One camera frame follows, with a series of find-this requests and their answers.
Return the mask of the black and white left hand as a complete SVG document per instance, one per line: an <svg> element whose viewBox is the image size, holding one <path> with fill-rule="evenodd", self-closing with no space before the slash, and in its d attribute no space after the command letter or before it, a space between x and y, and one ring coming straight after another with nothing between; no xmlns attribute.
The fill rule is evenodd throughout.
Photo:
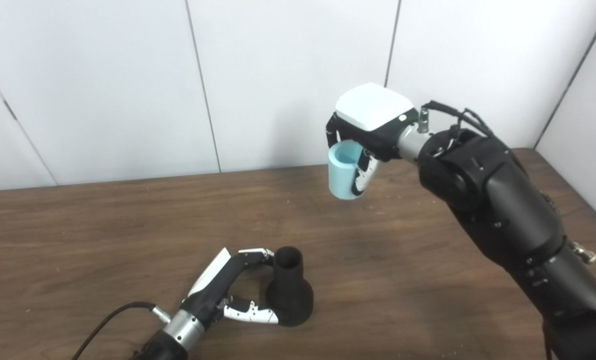
<svg viewBox="0 0 596 360"><path fill-rule="evenodd" d="M200 321L207 330L222 318L258 324L279 324L274 310L253 300L229 295L243 272L258 265L271 266L274 252L266 248L241 249L231 254L222 248L196 280L181 309Z"/></svg>

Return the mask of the black and white right hand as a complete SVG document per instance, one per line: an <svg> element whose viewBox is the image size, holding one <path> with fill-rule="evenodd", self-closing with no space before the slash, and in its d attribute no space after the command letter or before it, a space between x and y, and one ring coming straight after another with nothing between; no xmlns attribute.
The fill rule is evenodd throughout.
<svg viewBox="0 0 596 360"><path fill-rule="evenodd" d="M405 96L368 83L340 96L326 125L328 186L339 199L361 197L381 164L416 161L425 136Z"/></svg>

